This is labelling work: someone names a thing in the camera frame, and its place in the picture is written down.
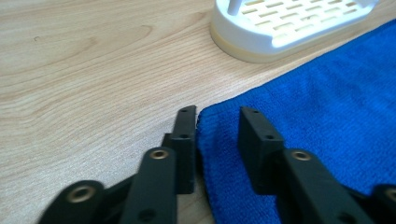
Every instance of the wood grain surface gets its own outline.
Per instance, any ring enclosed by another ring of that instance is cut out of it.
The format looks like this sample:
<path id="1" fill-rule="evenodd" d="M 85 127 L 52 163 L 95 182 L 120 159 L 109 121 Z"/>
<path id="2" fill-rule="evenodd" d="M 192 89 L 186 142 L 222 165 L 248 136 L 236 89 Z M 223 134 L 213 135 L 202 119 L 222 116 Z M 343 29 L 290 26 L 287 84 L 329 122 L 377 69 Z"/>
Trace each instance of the wood grain surface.
<path id="1" fill-rule="evenodd" d="M 134 174 L 186 105 L 281 76 L 396 18 L 381 0 L 340 35 L 274 63 L 244 63 L 209 33 L 213 0 L 0 1 L 0 222 L 37 223 L 66 186 Z M 213 223 L 202 178 L 179 223 Z"/>

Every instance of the brass screw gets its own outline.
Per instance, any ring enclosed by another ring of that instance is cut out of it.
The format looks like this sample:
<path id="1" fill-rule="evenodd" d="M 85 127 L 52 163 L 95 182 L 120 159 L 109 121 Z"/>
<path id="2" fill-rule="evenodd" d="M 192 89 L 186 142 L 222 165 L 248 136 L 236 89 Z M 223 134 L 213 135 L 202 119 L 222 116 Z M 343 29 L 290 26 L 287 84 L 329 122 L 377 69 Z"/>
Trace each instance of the brass screw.
<path id="1" fill-rule="evenodd" d="M 303 151 L 292 151 L 291 156 L 299 161 L 310 161 L 312 159 L 312 157 L 308 153 Z"/>
<path id="2" fill-rule="evenodd" d="M 68 193 L 66 198 L 70 203 L 82 203 L 89 200 L 95 192 L 96 189 L 91 186 L 79 186 Z"/>
<path id="3" fill-rule="evenodd" d="M 154 160 L 162 160 L 165 159 L 166 157 L 168 157 L 169 153 L 165 150 L 155 150 L 153 152 L 151 152 L 150 157 Z"/>

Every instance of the white soap dish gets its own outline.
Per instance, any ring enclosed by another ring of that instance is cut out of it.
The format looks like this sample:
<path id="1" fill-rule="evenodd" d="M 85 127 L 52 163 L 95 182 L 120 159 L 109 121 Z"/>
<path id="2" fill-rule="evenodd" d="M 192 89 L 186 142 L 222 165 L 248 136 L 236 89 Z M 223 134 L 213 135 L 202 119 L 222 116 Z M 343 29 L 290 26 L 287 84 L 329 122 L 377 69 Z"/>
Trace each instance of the white soap dish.
<path id="1" fill-rule="evenodd" d="M 378 0 L 216 0 L 215 43 L 243 61 L 276 60 L 364 19 Z"/>

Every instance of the blue towel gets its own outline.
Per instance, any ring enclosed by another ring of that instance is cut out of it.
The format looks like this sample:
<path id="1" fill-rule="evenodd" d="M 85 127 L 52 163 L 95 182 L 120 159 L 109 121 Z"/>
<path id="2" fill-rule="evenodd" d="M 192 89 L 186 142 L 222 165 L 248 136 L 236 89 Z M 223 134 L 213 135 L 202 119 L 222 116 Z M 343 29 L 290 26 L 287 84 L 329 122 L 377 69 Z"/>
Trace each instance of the blue towel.
<path id="1" fill-rule="evenodd" d="M 315 153 L 342 184 L 396 184 L 396 21 L 199 115 L 198 148 L 217 223 L 279 223 L 256 195 L 236 143 L 241 105 L 260 110 L 286 147 Z"/>

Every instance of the black plastic bracket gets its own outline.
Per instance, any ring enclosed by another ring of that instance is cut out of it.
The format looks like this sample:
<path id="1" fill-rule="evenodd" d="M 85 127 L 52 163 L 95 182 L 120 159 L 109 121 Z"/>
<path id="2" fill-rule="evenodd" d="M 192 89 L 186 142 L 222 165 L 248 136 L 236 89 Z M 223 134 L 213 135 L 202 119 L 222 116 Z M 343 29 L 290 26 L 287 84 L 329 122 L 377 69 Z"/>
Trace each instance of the black plastic bracket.
<path id="1" fill-rule="evenodd" d="M 177 223 L 177 194 L 194 192 L 195 105 L 177 112 L 161 147 L 147 151 L 138 173 L 104 189 L 83 180 L 64 189 L 39 224 Z"/>
<path id="2" fill-rule="evenodd" d="M 252 188 L 275 194 L 282 223 L 396 223 L 396 186 L 377 186 L 371 196 L 338 183 L 322 162 L 303 149 L 285 149 L 271 122 L 241 107 L 238 148 Z"/>

